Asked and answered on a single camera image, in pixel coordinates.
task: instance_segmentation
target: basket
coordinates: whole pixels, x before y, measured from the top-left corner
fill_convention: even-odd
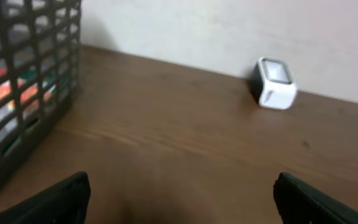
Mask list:
[[[81,0],[0,0],[0,186],[70,107]]]

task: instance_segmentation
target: table top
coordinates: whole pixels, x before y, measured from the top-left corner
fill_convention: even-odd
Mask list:
[[[0,191],[0,211],[83,170],[87,223],[281,223],[290,172],[358,210],[358,104],[259,108],[240,78],[83,47],[72,109]]]

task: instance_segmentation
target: white cube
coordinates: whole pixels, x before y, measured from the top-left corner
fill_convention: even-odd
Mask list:
[[[298,92],[287,65],[271,58],[258,60],[250,83],[255,100],[264,108],[288,109]]]

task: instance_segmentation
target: wall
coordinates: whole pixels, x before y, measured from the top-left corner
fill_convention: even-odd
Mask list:
[[[300,89],[358,102],[358,0],[84,0],[84,44],[243,77],[286,61]]]

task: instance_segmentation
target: brown wooden surface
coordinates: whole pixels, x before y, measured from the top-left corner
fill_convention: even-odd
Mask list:
[[[260,109],[238,78],[84,48],[83,92],[0,191],[0,211],[83,170],[87,223],[281,223],[291,172],[358,210],[358,105]]]

